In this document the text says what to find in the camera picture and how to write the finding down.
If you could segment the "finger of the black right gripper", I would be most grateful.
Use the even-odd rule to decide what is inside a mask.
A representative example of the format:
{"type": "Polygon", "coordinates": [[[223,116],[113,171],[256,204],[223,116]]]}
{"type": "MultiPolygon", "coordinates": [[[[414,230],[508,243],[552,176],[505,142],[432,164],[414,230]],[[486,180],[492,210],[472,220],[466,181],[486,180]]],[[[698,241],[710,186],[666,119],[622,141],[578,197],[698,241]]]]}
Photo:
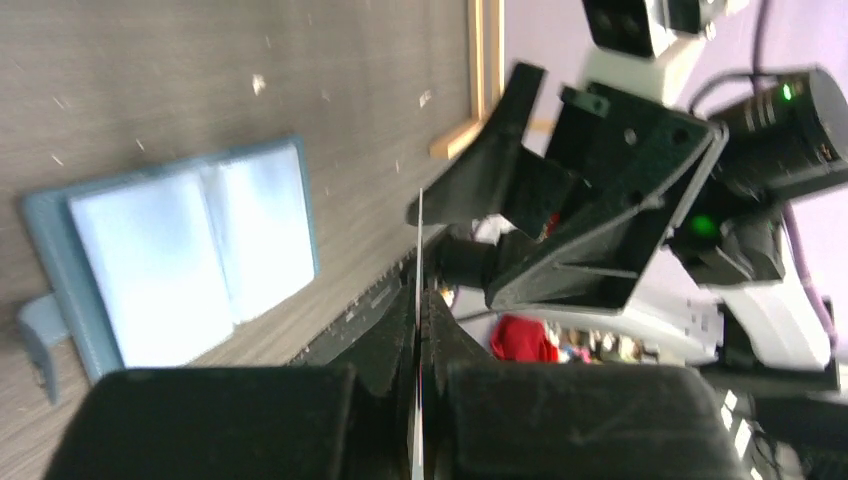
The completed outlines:
{"type": "Polygon", "coordinates": [[[448,225],[499,214],[518,229],[543,229],[577,183],[575,172],[523,145],[546,75],[517,63],[471,144],[406,212],[409,225],[448,225]]]}
{"type": "Polygon", "coordinates": [[[451,285],[486,290],[529,252],[530,238],[521,231],[502,234],[494,244],[448,234],[433,250],[433,273],[451,285]]]}

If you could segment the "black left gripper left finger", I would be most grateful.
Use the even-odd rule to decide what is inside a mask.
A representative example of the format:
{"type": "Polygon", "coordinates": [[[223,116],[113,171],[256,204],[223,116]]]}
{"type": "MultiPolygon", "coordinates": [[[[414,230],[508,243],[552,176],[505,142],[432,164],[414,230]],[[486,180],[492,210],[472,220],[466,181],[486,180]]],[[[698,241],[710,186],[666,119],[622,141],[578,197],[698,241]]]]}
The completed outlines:
{"type": "Polygon", "coordinates": [[[124,370],[87,394],[50,479],[407,479],[414,296],[321,366],[124,370]]]}

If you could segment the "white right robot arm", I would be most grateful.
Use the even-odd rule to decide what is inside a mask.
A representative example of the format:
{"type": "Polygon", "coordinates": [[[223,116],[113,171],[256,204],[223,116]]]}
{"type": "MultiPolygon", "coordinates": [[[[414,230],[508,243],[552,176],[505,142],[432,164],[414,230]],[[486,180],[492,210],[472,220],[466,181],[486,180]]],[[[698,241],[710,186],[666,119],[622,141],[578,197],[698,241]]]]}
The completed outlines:
{"type": "Polygon", "coordinates": [[[406,213],[454,225],[498,214],[491,244],[449,240],[444,280],[498,312],[670,349],[756,396],[839,388],[833,331],[795,272],[790,200],[847,179],[844,98],[819,69],[701,119],[609,84],[564,87],[543,154],[522,142],[545,72],[517,64],[482,130],[406,213]]]}

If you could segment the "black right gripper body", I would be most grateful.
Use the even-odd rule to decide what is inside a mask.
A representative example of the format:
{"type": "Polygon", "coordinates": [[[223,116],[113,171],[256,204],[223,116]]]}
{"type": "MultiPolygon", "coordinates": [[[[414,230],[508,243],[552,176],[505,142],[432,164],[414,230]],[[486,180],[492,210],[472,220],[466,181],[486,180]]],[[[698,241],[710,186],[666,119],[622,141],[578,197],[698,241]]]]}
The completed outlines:
{"type": "Polygon", "coordinates": [[[533,184],[533,199],[563,196],[560,217],[545,239],[509,235],[499,248],[486,288],[494,309],[623,309],[729,138],[723,124],[599,83],[560,98],[548,151],[576,179],[533,184]]]}

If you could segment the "white credit card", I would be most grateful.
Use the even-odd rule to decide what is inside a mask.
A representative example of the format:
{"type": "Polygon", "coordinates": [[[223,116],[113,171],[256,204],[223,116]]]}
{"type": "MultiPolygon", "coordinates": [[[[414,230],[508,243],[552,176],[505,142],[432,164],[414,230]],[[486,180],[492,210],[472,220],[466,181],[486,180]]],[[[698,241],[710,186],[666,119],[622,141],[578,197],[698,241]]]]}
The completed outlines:
{"type": "Polygon", "coordinates": [[[414,396],[413,396],[413,432],[411,434],[410,447],[410,478],[412,480],[424,479],[424,435],[423,435],[423,409],[422,409],[422,361],[421,361],[421,323],[422,323],[422,287],[423,282],[423,189],[419,189],[417,199],[417,224],[416,224],[416,260],[415,260],[415,285],[414,285],[414,313],[415,313],[415,336],[414,336],[414,361],[413,373],[414,396]]]}

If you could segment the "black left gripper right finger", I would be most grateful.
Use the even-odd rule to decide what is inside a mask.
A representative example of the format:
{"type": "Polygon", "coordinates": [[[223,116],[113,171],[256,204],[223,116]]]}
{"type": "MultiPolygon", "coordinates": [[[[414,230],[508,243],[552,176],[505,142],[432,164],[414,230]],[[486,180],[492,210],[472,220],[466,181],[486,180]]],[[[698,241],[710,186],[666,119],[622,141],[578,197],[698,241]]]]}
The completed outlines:
{"type": "Polygon", "coordinates": [[[744,479],[712,388],[678,366],[493,359],[423,295],[427,479],[744,479]]]}

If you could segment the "blue card holder wallet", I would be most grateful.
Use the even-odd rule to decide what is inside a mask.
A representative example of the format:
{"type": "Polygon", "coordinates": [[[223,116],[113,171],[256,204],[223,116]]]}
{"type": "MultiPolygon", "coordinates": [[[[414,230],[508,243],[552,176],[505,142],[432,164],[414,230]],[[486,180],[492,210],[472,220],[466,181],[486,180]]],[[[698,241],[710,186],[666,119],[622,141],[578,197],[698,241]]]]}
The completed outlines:
{"type": "Polygon", "coordinates": [[[313,281],[309,187],[303,140],[289,135],[26,194],[50,290],[17,320],[50,403],[66,339],[91,382],[178,367],[313,281]]]}

